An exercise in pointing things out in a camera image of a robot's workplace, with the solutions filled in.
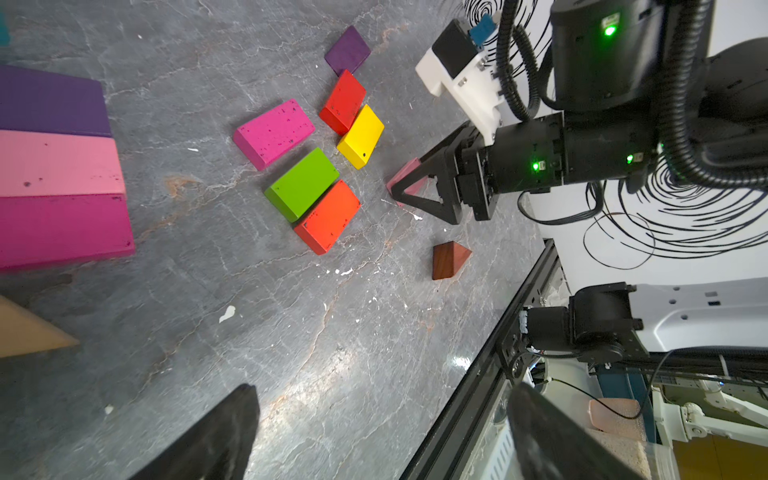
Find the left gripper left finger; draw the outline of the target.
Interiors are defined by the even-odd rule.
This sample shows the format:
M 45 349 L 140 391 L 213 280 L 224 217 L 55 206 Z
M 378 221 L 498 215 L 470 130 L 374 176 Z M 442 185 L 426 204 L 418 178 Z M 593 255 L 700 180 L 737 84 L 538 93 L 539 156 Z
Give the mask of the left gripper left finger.
M 257 436 L 257 389 L 241 384 L 135 479 L 242 479 Z

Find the light pink block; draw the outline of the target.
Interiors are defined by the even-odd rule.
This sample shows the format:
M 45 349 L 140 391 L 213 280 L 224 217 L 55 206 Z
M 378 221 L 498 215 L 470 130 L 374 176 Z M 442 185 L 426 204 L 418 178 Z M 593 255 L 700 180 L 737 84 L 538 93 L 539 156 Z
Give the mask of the light pink block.
M 389 194 L 392 194 L 393 186 L 401 181 L 403 178 L 405 178 L 408 174 L 410 174 L 413 170 L 415 170 L 419 165 L 421 164 L 420 160 L 418 158 L 415 158 L 411 160 L 410 162 L 406 163 L 396 174 L 394 177 L 392 177 L 387 183 L 386 188 L 389 192 Z M 423 187 L 427 181 L 426 177 L 420 178 L 418 181 L 414 182 L 410 186 L 408 186 L 405 189 L 405 193 L 408 195 L 417 195 L 422 192 Z
M 1 196 L 124 194 L 111 138 L 3 130 Z

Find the brown triangle block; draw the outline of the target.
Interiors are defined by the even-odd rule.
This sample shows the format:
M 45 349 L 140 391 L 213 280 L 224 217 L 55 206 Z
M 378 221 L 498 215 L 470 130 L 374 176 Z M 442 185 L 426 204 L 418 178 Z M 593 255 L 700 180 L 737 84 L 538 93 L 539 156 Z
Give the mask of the brown triangle block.
M 472 251 L 463 245 L 450 241 L 433 247 L 432 279 L 452 278 L 463 267 Z

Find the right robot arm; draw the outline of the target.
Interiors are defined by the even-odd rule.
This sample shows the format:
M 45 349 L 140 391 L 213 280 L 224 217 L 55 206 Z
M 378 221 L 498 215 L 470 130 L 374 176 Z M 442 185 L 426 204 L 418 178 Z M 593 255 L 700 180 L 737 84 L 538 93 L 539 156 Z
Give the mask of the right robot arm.
M 716 193 L 767 190 L 767 42 L 707 52 L 710 1 L 556 1 L 537 56 L 503 3 L 474 26 L 451 21 L 417 65 L 466 121 L 423 155 L 392 197 L 447 223 L 479 221 L 500 196 L 585 184 L 590 220 L 616 181 L 639 192 L 658 167 Z M 584 363 L 767 353 L 765 279 L 703 286 L 588 286 L 565 307 L 526 311 L 517 346 Z

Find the magenta block bottom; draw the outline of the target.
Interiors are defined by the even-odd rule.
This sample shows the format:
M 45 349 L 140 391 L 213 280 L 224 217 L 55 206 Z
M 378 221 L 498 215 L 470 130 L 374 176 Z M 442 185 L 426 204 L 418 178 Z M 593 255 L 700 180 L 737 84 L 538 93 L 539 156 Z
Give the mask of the magenta block bottom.
M 233 141 L 251 164 L 263 171 L 315 132 L 295 99 L 290 99 L 238 127 Z

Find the green block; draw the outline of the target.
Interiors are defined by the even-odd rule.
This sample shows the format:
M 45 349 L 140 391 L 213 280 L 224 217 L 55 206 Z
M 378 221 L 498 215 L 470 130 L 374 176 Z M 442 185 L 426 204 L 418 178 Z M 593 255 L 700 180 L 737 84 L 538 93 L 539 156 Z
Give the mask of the green block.
M 339 179 L 339 172 L 320 148 L 315 148 L 265 191 L 266 198 L 294 223 Z

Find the red block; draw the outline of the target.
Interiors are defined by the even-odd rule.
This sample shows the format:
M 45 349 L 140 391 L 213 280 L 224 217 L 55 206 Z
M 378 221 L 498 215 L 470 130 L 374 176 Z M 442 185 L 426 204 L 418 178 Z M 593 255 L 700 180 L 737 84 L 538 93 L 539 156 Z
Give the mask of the red block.
M 343 70 L 319 118 L 337 135 L 351 129 L 366 96 L 366 89 L 348 70 Z
M 360 200 L 343 180 L 336 182 L 294 232 L 317 255 L 328 253 L 361 206 Z

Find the tan wooden block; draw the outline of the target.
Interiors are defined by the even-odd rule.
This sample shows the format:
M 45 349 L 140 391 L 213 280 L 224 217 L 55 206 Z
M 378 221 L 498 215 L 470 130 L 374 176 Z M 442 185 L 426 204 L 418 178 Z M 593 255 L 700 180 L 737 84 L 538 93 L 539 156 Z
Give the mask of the tan wooden block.
M 2 358 L 72 347 L 79 341 L 29 310 L 1 297 Z

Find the magenta block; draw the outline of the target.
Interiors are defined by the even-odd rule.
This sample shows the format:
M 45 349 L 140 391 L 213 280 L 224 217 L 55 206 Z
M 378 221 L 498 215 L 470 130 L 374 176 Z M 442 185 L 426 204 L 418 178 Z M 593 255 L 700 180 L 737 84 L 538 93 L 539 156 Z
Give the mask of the magenta block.
M 290 99 L 238 127 L 233 141 L 251 164 L 263 171 L 315 132 L 295 99 Z
M 123 195 L 1 200 L 3 271 L 110 259 L 134 252 L 134 236 Z

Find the yellow block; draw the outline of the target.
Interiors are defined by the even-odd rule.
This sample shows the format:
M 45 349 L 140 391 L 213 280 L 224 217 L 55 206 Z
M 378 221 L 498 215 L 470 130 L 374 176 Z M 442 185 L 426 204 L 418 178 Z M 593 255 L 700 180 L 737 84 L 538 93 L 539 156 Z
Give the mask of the yellow block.
M 369 105 L 365 105 L 350 130 L 337 144 L 337 150 L 357 170 L 367 165 L 385 126 Z

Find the teal triangle block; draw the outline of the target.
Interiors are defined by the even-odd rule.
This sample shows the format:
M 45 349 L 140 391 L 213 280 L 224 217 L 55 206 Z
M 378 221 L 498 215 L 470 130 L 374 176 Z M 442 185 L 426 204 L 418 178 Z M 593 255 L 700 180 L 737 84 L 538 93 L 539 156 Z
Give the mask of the teal triangle block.
M 0 46 L 8 46 L 10 44 L 10 34 L 7 26 L 7 22 L 3 12 L 0 12 Z

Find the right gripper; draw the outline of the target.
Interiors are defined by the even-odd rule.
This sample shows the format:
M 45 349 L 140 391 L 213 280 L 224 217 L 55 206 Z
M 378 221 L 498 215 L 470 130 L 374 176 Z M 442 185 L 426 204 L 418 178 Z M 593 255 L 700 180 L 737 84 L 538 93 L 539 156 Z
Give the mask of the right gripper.
M 448 151 L 454 151 L 454 158 Z M 492 186 L 487 148 L 478 129 L 465 121 L 419 158 L 421 164 L 393 186 L 390 196 L 450 225 L 462 220 L 463 203 L 476 221 L 489 221 L 498 202 Z M 421 193 L 405 189 L 426 177 Z

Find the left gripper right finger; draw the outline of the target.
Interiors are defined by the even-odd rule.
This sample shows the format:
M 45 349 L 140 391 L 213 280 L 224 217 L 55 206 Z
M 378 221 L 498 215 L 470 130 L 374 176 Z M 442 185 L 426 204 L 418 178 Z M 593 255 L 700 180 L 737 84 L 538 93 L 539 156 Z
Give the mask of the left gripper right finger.
M 511 390 L 507 416 L 525 479 L 641 477 L 525 383 Z

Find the purple block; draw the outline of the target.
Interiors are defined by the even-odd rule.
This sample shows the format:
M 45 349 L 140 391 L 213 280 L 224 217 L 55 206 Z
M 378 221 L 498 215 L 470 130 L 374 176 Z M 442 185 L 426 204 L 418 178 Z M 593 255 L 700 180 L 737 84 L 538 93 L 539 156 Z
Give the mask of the purple block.
M 100 82 L 10 65 L 1 67 L 1 128 L 112 135 Z
M 371 54 L 371 48 L 354 26 L 349 26 L 331 46 L 324 58 L 334 73 L 341 77 L 354 74 Z

